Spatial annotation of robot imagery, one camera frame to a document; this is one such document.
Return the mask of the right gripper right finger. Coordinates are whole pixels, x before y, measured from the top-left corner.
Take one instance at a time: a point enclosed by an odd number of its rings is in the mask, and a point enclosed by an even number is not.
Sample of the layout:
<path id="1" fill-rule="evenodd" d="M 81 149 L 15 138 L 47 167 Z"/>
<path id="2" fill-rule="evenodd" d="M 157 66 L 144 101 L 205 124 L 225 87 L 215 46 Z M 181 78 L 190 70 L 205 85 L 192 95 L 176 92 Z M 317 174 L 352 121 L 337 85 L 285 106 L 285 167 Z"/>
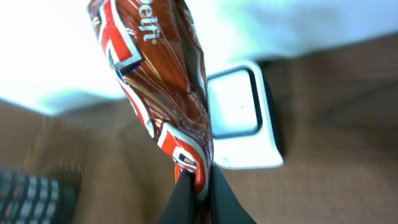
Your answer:
<path id="1" fill-rule="evenodd" d="M 212 224 L 256 224 L 236 198 L 221 169 L 213 165 L 209 185 Z"/>

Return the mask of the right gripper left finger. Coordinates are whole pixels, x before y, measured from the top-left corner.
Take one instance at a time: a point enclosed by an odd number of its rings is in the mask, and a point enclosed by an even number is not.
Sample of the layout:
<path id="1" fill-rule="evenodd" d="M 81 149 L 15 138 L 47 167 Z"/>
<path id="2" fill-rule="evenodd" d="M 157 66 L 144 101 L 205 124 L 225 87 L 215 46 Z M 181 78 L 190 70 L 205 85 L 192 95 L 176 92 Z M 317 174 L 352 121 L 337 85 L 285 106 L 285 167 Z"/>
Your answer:
<path id="1" fill-rule="evenodd" d="M 195 193 L 193 174 L 184 169 L 156 224 L 194 224 Z"/>

